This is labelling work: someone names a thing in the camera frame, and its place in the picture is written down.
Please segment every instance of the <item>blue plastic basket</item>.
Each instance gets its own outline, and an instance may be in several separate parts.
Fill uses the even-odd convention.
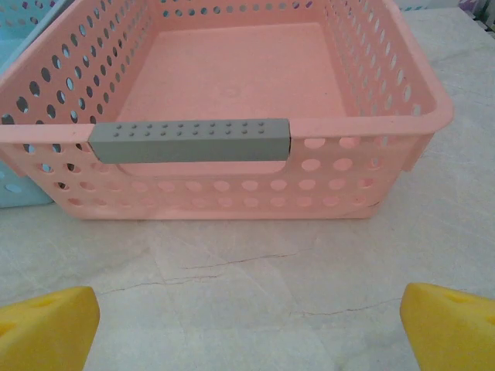
[[[73,0],[0,0],[0,75]],[[2,124],[9,123],[2,117]],[[51,203],[30,178],[0,161],[0,208]]]

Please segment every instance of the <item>marble countertop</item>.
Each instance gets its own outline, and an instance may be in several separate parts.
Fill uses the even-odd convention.
[[[495,40],[458,9],[405,14],[456,105],[371,220],[79,221],[0,210],[0,305],[97,292],[86,370],[418,370],[405,285],[495,297]]]

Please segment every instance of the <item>crack in surface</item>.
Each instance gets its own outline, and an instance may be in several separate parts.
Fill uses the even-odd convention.
[[[251,261],[251,260],[258,260],[258,259],[272,259],[274,257],[293,257],[294,255],[297,255],[303,251],[307,250],[312,250],[314,247],[310,247],[308,249],[302,249],[299,250],[293,254],[271,254],[271,255],[263,255],[261,257],[249,257],[248,259],[242,259],[242,260],[234,260],[234,261],[226,261],[225,263],[219,263],[219,264],[213,264],[213,265],[198,265],[195,267],[182,267],[182,269],[198,269],[198,268],[212,268],[212,267],[220,267],[222,265],[228,265],[228,264],[238,264],[238,263],[244,263],[246,261]]]
[[[387,304],[387,303],[390,303],[391,301],[397,301],[397,300],[401,300],[401,298],[393,298],[393,299],[389,299],[386,301],[380,301],[377,304],[368,305],[368,306],[362,307],[362,308],[348,308],[348,309],[344,309],[343,311],[333,311],[331,313],[314,313],[314,312],[310,312],[310,311],[291,311],[289,313],[289,315],[298,314],[298,315],[302,315],[302,317],[306,317],[306,316],[311,317],[314,315],[340,315],[342,313],[347,313],[349,311],[365,311],[366,309],[376,308],[376,307],[379,307],[380,305]]]
[[[213,278],[218,278],[219,276],[220,274],[216,276],[192,276],[192,277],[168,278],[168,279],[164,279],[163,282],[146,282],[143,284],[135,284],[133,286],[129,286],[128,288],[115,288],[114,290],[100,292],[99,295],[110,294],[111,292],[116,292],[116,291],[126,291],[131,288],[139,288],[141,286],[156,286],[156,285],[169,286],[172,284],[186,284],[187,282],[191,282],[191,281],[197,282],[198,280],[213,279]]]

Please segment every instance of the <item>yellow object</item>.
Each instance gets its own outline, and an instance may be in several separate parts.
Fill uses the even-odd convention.
[[[494,371],[495,301],[409,284],[401,318],[422,371]]]
[[[0,308],[0,370],[81,371],[99,320],[92,288]]]

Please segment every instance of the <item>gray handle grip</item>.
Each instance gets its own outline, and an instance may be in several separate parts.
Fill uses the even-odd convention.
[[[96,124],[89,143],[104,164],[284,161],[287,119]]]

